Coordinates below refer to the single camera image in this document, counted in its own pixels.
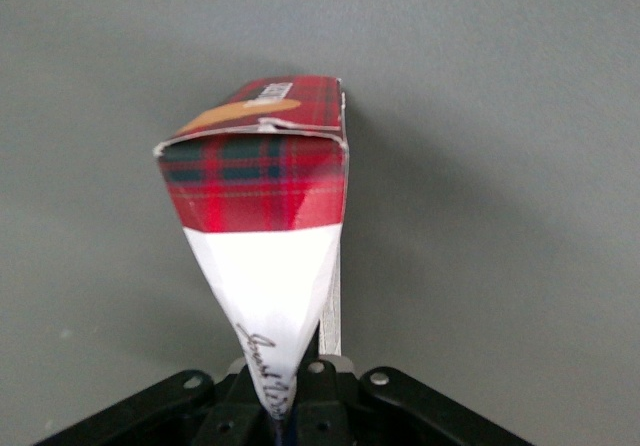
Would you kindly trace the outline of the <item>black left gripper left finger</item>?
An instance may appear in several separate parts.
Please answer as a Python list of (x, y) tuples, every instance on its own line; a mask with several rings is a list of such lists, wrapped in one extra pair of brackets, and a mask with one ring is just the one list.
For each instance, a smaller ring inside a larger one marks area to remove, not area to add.
[(248, 446), (263, 444), (263, 408), (243, 359), (232, 363), (216, 386), (216, 399), (193, 445)]

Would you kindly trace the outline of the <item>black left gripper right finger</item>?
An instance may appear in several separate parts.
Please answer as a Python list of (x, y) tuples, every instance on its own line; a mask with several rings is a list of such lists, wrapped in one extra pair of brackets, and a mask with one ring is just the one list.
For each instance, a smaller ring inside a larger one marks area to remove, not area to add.
[(348, 400), (357, 393), (353, 363), (321, 355), (304, 361), (297, 375), (296, 445), (354, 445)]

